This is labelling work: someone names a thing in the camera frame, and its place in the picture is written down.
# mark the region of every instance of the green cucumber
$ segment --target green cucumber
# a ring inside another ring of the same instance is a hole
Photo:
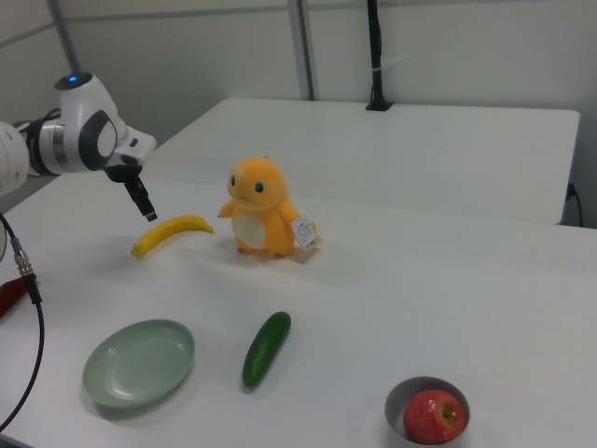
[[[284,311],[274,313],[265,321],[244,359],[244,385],[255,387],[261,382],[289,331],[290,315]]]

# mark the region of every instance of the stuffed toy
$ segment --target stuffed toy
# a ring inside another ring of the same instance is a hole
[[[266,250],[275,258],[292,253],[295,233],[291,223],[299,212],[288,197],[284,173],[274,161],[252,157],[237,162],[229,174],[228,193],[232,199],[222,205],[218,216],[232,218],[239,252]]]

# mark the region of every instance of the yellow banana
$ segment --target yellow banana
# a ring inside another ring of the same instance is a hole
[[[170,238],[181,231],[207,231],[208,233],[214,233],[212,226],[205,222],[205,219],[197,215],[171,217],[144,233],[132,247],[131,253],[136,257],[142,257],[166,238]]]

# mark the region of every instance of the plush toy tag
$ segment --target plush toy tag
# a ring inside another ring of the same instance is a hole
[[[292,230],[295,233],[295,237],[300,245],[307,249],[315,246],[315,242],[317,241],[317,233],[315,233],[313,227],[311,227],[307,215],[301,215],[292,221],[290,225],[292,226]]]

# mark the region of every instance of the apple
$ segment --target apple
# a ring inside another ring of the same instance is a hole
[[[409,402],[402,419],[407,435],[422,445],[438,445],[465,430],[465,412],[454,395],[445,390],[424,390]]]

